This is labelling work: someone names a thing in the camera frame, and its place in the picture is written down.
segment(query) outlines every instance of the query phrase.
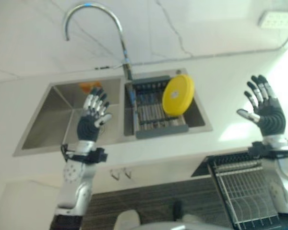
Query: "power strip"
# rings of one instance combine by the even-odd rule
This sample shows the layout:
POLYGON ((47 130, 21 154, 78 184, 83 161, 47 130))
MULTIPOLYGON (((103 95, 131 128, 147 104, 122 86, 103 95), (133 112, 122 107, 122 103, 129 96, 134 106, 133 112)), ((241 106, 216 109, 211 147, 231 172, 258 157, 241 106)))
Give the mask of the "power strip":
POLYGON ((259 20, 263 29, 288 29, 288 12, 267 11, 259 20))

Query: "black wrist strap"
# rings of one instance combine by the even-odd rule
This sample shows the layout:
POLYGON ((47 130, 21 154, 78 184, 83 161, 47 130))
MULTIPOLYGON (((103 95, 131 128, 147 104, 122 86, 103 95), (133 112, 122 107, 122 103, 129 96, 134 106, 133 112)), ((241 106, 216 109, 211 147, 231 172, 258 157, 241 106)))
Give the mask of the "black wrist strap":
POLYGON ((57 215, 53 217, 50 230, 79 230, 82 216, 57 215))
POLYGON ((254 158, 281 159, 288 157, 288 150, 275 151, 270 145, 264 145, 261 141, 253 142, 248 151, 249 155, 254 158))
POLYGON ((103 148, 97 148, 95 151, 90 151, 87 156, 73 155, 71 157, 67 154, 67 152, 74 152, 74 151, 68 150, 68 144, 61 145, 61 152, 63 154, 65 161, 70 159, 85 164, 96 164, 100 162, 106 162, 108 157, 103 148))

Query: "dark floor mat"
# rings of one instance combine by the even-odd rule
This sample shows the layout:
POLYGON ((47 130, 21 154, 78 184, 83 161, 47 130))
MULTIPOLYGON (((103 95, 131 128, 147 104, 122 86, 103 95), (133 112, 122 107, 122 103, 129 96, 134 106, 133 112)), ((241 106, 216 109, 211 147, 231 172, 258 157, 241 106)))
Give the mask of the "dark floor mat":
POLYGON ((154 185, 93 195, 83 230, 112 230, 117 216, 128 209, 138 211, 141 223, 173 220, 173 204, 183 203, 185 214, 205 222, 230 227, 211 178, 154 185))

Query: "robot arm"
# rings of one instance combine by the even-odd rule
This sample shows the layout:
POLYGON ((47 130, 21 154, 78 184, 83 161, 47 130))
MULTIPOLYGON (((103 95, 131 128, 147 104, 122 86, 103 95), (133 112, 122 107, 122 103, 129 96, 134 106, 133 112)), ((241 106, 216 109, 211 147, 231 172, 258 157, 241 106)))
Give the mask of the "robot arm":
POLYGON ((256 99, 244 92, 254 111, 239 109, 237 113, 254 122, 263 135, 262 142, 254 142, 249 152, 262 157, 262 166, 269 184, 274 206, 279 213, 288 213, 288 141, 284 133, 286 119, 281 105, 265 77, 252 76, 247 83, 256 99))
POLYGON ((63 171, 63 185, 59 192, 51 230, 79 230, 82 218, 91 200, 93 177, 96 164, 106 161, 104 149, 96 148, 99 128, 112 118, 105 111, 109 102, 104 103, 106 94, 94 88, 88 95, 82 117, 78 123, 78 145, 75 151, 62 146, 66 164, 63 171))

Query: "chrome faucet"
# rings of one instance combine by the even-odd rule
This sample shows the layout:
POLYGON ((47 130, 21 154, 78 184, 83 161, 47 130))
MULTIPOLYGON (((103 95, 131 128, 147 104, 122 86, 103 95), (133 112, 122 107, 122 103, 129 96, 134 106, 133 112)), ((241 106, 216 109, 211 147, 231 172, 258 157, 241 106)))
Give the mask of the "chrome faucet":
POLYGON ((121 47, 123 49, 123 54, 124 54, 124 60, 122 62, 122 67, 124 69, 124 75, 128 80, 132 80, 132 67, 131 67, 131 63, 130 60, 128 58, 128 53, 127 53, 127 49, 126 49, 126 45, 125 45, 125 40, 124 40, 124 33, 123 33, 123 28, 120 24, 120 21, 118 19, 118 17, 108 8, 106 8, 104 5, 100 4, 100 3, 96 3, 96 2, 92 2, 92 3, 83 3, 80 5, 75 6, 74 8, 72 8, 71 10, 69 10, 64 17, 64 23, 63 23, 63 29, 64 29, 64 38, 66 41, 69 41, 69 35, 68 35, 68 24, 69 21, 71 19, 71 16, 78 10, 84 8, 84 7, 92 7, 92 8, 96 8, 99 10, 102 10, 103 12, 105 12, 107 15, 109 15, 112 20, 114 21, 118 31, 119 31, 119 35, 120 35, 120 43, 121 43, 121 47))

